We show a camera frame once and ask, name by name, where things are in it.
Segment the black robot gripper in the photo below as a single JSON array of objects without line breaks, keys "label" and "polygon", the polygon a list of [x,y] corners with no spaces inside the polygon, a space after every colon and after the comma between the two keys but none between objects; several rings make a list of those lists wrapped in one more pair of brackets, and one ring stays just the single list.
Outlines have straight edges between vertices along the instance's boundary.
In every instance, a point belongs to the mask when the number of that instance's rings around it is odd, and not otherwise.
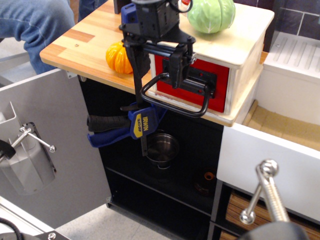
[{"label": "black robot gripper", "polygon": [[177,0],[133,0],[136,22],[122,23],[123,45],[136,77],[144,77],[150,70],[151,60],[144,51],[147,42],[156,46],[160,42],[176,43],[169,56],[169,78],[173,89],[180,88],[187,77],[189,66],[197,57],[193,52],[196,39],[180,29]]}]

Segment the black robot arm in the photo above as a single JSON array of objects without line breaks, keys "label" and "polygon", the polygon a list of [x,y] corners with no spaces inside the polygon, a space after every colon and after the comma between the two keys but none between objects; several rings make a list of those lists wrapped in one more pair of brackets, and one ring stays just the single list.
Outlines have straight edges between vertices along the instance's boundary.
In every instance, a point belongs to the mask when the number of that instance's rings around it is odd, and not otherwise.
[{"label": "black robot arm", "polygon": [[176,0],[135,0],[137,22],[123,23],[123,46],[133,69],[134,79],[150,69],[149,54],[169,59],[168,77],[172,88],[180,87],[189,66],[195,61],[196,39],[180,29],[180,13]]}]

